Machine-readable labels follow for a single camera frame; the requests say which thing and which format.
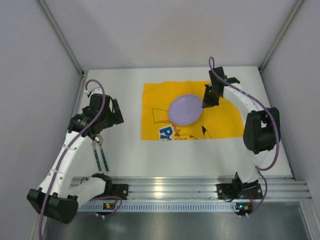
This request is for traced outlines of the spoon with green handle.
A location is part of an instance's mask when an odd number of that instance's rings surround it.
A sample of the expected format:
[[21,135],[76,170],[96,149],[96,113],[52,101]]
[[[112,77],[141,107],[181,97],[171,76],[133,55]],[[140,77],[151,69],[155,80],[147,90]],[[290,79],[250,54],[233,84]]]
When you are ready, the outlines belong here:
[[102,157],[102,161],[103,161],[103,165],[104,165],[104,168],[105,170],[108,172],[109,171],[109,166],[108,166],[108,163],[107,163],[107,159],[106,159],[106,156],[105,156],[105,152],[103,150],[103,147],[102,147],[102,144],[103,144],[103,138],[101,135],[97,134],[94,138],[94,141],[96,141],[96,150],[97,150],[97,147],[99,148],[99,151],[100,151],[100,154],[101,154],[101,157]]

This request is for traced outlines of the fork with green handle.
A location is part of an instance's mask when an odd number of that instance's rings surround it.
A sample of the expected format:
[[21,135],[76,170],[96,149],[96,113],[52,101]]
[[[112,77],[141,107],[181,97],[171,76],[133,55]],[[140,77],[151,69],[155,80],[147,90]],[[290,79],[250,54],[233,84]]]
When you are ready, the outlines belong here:
[[101,172],[102,171],[102,167],[101,167],[101,164],[100,164],[100,161],[99,161],[99,156],[98,156],[98,152],[97,152],[97,148],[96,148],[96,141],[95,140],[92,141],[92,149],[93,149],[93,154],[94,154],[94,157],[95,157],[95,161],[96,161],[96,164],[97,164],[98,171]]

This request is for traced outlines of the yellow pikachu cloth placemat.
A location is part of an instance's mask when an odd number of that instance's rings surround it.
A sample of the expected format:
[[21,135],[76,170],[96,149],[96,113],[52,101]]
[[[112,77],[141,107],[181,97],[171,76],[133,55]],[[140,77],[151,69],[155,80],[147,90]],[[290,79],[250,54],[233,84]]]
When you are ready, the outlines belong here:
[[202,140],[242,137],[241,113],[228,100],[221,98],[218,106],[205,108],[199,119],[190,125],[170,121],[170,104],[178,97],[191,94],[203,98],[206,81],[165,81],[146,83],[142,92],[141,139]]

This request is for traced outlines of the purple plastic plate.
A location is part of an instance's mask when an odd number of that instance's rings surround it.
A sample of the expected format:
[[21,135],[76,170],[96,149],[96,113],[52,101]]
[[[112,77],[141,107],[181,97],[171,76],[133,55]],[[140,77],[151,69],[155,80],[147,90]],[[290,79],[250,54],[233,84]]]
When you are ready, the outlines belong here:
[[167,111],[168,119],[178,126],[191,125],[201,117],[202,104],[202,99],[197,95],[181,95],[170,104]]

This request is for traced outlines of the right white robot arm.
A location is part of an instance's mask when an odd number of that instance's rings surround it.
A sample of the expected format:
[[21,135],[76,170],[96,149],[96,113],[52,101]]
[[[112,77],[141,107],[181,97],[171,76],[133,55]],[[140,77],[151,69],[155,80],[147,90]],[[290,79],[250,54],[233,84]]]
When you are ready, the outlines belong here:
[[210,83],[205,85],[202,108],[218,106],[222,99],[231,102],[245,119],[243,143],[245,155],[231,183],[217,185],[219,199],[248,199],[263,197],[259,173],[268,153],[280,148],[280,112],[267,108],[248,94],[240,81],[227,77],[222,67],[209,70]]

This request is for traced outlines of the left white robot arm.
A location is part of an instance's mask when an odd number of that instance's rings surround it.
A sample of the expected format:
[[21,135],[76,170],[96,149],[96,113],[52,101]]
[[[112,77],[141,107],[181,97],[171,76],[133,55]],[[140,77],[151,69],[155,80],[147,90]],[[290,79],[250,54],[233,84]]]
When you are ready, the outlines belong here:
[[79,207],[91,199],[116,196],[111,177],[97,172],[87,181],[71,187],[78,165],[104,129],[124,122],[117,99],[93,93],[89,105],[76,114],[67,128],[64,144],[44,181],[30,189],[27,200],[38,214],[70,223]]

